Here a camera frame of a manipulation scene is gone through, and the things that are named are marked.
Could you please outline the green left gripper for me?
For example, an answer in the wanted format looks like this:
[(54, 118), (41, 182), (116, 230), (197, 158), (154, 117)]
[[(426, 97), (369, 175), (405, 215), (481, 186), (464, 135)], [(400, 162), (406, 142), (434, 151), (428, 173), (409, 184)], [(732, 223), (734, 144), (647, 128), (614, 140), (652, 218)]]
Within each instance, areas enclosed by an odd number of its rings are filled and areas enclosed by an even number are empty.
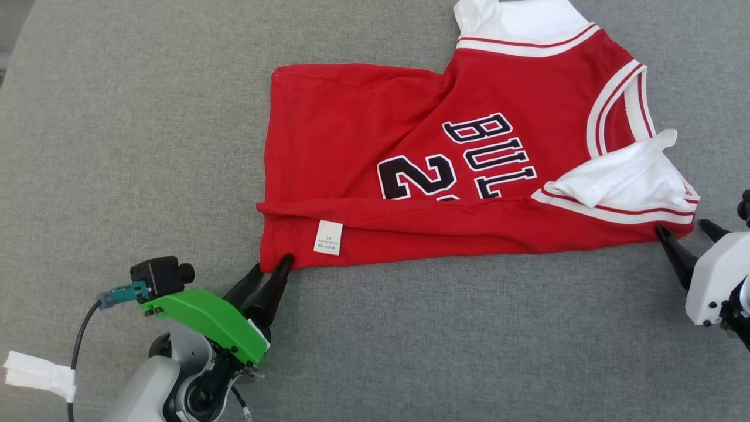
[(193, 289), (139, 306), (160, 319), (171, 318), (184, 324), (220, 348), (230, 350), (241, 363), (257, 365), (270, 349), (270, 342), (259, 328), (268, 329), (273, 324), (294, 261), (292, 254), (285, 254), (265, 283), (261, 265), (256, 264), (223, 299)]

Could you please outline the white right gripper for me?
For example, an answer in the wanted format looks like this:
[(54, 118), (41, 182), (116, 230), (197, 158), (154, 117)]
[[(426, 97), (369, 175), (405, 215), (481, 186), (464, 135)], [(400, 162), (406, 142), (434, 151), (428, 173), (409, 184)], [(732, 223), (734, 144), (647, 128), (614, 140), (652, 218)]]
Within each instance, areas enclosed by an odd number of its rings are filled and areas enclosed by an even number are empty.
[(731, 233), (710, 219), (701, 219), (700, 227), (716, 243), (699, 259), (663, 224), (656, 226), (656, 234), (687, 292), (686, 314), (703, 326), (706, 321), (720, 323), (721, 305), (748, 276), (749, 233)]

